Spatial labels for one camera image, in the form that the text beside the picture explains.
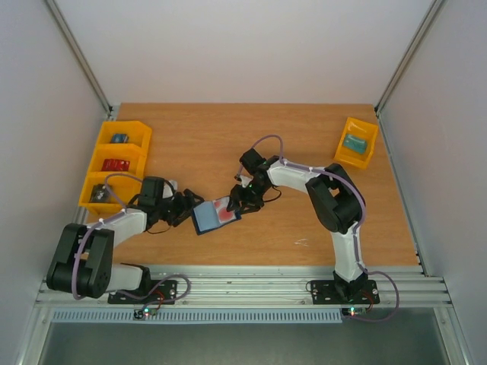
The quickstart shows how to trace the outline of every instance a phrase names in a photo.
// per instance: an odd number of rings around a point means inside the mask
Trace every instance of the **white wall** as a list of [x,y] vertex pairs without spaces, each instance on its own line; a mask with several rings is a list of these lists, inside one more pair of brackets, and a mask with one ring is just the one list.
[[431,0],[58,0],[111,103],[376,103]]
[[0,10],[0,363],[13,364],[103,111],[40,0]]
[[448,1],[384,112],[413,225],[487,363],[487,2]]

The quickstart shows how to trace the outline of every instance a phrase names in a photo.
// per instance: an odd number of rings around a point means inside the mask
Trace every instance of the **metal grate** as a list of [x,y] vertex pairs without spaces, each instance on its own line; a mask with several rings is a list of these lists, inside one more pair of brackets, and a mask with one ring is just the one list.
[[341,323],[339,309],[163,309],[156,316],[134,319],[133,309],[55,309],[53,322],[70,323]]

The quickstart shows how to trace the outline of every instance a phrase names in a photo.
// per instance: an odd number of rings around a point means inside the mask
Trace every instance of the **green object in bin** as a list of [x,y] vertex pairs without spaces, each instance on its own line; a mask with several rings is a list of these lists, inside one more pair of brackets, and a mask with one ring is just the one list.
[[343,140],[343,147],[347,147],[358,154],[364,154],[367,150],[367,141],[347,133]]

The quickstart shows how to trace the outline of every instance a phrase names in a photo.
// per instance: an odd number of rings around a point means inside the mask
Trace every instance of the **black mounting plate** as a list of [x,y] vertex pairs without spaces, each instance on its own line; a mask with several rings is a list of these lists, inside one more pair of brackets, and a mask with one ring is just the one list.
[[[374,304],[380,303],[379,292],[375,280],[367,280],[362,291],[372,297]],[[368,298],[361,293],[357,293],[352,300],[345,302],[335,290],[335,281],[333,280],[312,280],[307,284],[307,290],[310,291],[313,298],[313,304],[370,304]]]
[[[156,285],[159,281],[152,280],[152,287]],[[165,299],[174,299],[177,295],[177,281],[175,280],[166,280],[161,285],[159,285],[158,290],[164,295]],[[130,297],[126,297],[121,293],[114,293],[108,296],[108,303],[109,304],[146,304],[149,302],[153,302],[159,300],[159,296],[157,294],[151,294],[147,298],[143,300],[132,299]],[[174,302],[164,303],[164,305],[172,305]]]

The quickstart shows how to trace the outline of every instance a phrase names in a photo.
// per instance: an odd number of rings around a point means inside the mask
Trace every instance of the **brown wood surface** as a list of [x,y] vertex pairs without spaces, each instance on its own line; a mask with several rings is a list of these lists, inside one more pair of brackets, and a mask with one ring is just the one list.
[[[376,123],[371,105],[305,104],[123,104],[118,120],[140,120],[153,129],[146,176],[175,179],[206,200],[228,195],[238,160],[258,138],[276,133],[285,157],[327,166],[348,116]],[[279,152],[275,139],[257,150]],[[366,170],[347,167],[365,197],[367,220],[361,245],[367,265],[417,265],[384,141],[377,138]],[[269,190],[267,198],[273,197]],[[161,222],[153,231],[166,227]],[[115,262],[191,265],[333,265],[330,234],[310,199],[282,188],[282,197],[241,221],[197,236],[190,219],[159,235],[143,233],[116,248]]]

